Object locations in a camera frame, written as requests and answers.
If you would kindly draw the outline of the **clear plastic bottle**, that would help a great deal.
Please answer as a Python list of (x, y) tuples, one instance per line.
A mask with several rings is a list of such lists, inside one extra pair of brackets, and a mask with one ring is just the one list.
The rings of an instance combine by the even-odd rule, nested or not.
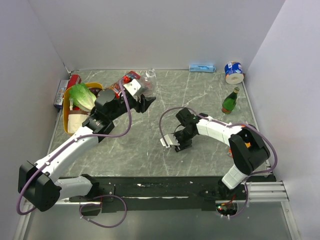
[(141, 93), (145, 97), (153, 95), (156, 85), (156, 71), (154, 68), (147, 69), (139, 79), (141, 85)]
[(113, 122), (115, 127), (120, 124), (120, 120), (118, 118), (114, 119), (112, 122)]

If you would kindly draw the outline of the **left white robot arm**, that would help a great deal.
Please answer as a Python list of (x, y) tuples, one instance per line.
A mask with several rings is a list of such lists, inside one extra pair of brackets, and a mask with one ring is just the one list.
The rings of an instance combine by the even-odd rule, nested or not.
[(20, 166), (18, 200), (25, 198), (41, 212), (65, 198), (83, 196), (88, 201), (95, 200), (99, 183), (93, 177), (83, 174), (61, 179), (62, 173), (86, 150), (112, 137), (116, 118), (130, 115), (131, 109), (144, 113), (155, 100), (154, 96), (144, 95), (134, 98), (127, 90), (122, 90), (121, 97), (117, 98), (112, 89), (101, 90), (89, 117), (68, 140), (36, 163), (27, 161)]

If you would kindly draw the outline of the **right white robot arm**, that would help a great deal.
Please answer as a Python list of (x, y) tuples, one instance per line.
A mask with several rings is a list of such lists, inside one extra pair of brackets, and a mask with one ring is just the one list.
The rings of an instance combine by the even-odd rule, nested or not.
[(175, 117), (183, 129), (165, 135), (165, 147), (174, 146), (175, 151), (180, 152), (192, 146), (192, 138), (201, 135), (224, 143), (230, 148), (233, 165), (218, 181), (217, 187), (223, 199), (228, 200), (234, 196), (236, 187), (271, 156), (263, 138), (252, 127), (244, 124), (232, 126), (204, 113), (195, 115), (186, 107)]

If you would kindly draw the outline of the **green glass bottle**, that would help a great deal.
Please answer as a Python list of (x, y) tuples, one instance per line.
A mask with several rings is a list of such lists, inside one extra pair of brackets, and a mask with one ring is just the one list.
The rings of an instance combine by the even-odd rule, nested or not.
[(225, 114), (230, 114), (237, 104), (238, 93), (240, 89), (235, 87), (233, 92), (229, 94), (223, 101), (221, 111)]

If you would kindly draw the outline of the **red snack package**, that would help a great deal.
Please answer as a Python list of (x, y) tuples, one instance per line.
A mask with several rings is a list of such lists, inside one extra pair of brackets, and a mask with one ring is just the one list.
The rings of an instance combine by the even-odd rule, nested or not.
[(122, 84), (122, 88), (125, 89), (125, 84), (130, 83), (134, 79), (139, 80), (140, 78), (141, 76), (135, 71), (129, 71), (120, 80), (108, 86), (106, 89), (112, 90), (115, 94), (115, 97), (120, 99), (123, 97), (120, 83)]

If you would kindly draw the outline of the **orange razor box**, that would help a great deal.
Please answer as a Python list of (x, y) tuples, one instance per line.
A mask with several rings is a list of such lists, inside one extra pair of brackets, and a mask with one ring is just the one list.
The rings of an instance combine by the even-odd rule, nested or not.
[(228, 150), (228, 155), (229, 155), (230, 157), (233, 157), (233, 154), (232, 154), (231, 148), (229, 148), (229, 150)]

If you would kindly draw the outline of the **green cabbage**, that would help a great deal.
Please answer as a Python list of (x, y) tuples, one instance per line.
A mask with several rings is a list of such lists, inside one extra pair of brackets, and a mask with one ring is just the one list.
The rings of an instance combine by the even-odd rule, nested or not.
[(85, 112), (90, 112), (95, 107), (97, 97), (84, 83), (77, 83), (69, 90), (73, 104)]

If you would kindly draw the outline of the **blue tissue pack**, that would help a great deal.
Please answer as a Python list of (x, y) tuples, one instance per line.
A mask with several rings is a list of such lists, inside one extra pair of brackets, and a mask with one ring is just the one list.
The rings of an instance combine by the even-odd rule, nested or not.
[(214, 65), (201, 65), (201, 64), (189, 65), (189, 72), (214, 73), (215, 71), (216, 71), (216, 67)]

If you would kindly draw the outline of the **beige paper bag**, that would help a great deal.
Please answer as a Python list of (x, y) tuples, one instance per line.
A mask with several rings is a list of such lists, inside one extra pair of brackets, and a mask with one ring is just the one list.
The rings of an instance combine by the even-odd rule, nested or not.
[(68, 116), (67, 133), (74, 134), (89, 115), (84, 113), (73, 113)]

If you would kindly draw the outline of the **yellow plastic basket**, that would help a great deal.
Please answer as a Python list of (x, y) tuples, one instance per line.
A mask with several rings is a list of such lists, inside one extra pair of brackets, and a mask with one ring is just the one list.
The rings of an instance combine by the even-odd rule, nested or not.
[[(103, 89), (103, 86), (98, 82), (88, 82), (88, 83), (85, 83), (85, 85), (88, 88)], [(72, 136), (73, 134), (68, 132), (68, 121), (69, 121), (69, 112), (70, 112), (70, 90), (71, 88), (68, 88), (64, 93), (62, 115), (63, 115), (63, 129), (68, 135)]]

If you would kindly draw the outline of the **grey foil box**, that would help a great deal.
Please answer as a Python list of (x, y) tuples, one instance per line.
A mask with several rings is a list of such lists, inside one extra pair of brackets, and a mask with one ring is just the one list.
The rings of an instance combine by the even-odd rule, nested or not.
[(63, 108), (63, 100), (64, 100), (64, 94), (67, 90), (69, 80), (62, 79), (59, 82), (58, 89), (56, 91), (55, 99), (53, 101), (53, 105), (56, 109), (62, 109)]

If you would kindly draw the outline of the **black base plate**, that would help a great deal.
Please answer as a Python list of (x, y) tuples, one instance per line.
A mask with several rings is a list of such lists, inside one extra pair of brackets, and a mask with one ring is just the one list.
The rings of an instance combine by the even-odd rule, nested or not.
[(100, 202), (103, 213), (156, 210), (215, 211), (216, 202), (245, 200), (248, 186), (230, 190), (220, 176), (94, 177), (88, 196), (76, 194), (71, 202)]

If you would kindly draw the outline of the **aluminium rail frame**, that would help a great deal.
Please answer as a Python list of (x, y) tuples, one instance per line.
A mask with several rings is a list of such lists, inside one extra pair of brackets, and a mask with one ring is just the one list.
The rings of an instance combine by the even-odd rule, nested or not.
[[(280, 202), (281, 207), (283, 210), (284, 218), (290, 233), (290, 237), (292, 240), (302, 240), (301, 234), (298, 230), (298, 226), (295, 220), (295, 217), (292, 212), (292, 208), (288, 203), (289, 197), (287, 191), (285, 189), (285, 185), (282, 181), (279, 182), (253, 182), (253, 180), (247, 183), (247, 196), (248, 201), (246, 204), (246, 208), (250, 206), (250, 203), (271, 203), (271, 202)], [(163, 200), (170, 200), (170, 199), (187, 199), (186, 196), (165, 196), (165, 197), (123, 197), (125, 199), (134, 199), (134, 200), (153, 200), (153, 199), (163, 199)], [(81, 200), (80, 198), (76, 201), (71, 201), (71, 198), (64, 198), (62, 200), (58, 200), (55, 205), (76, 205), (76, 206), (83, 206), (88, 204), (97, 205), (97, 202), (88, 201), (88, 200)], [(32, 209), (32, 205), (30, 202), (25, 201), (23, 210), (29, 211)], [(26, 232), (27, 227), (31, 218), (31, 215), (35, 213), (36, 210), (22, 215), (19, 218), (18, 225), (13, 236), (13, 240), (23, 240)]]

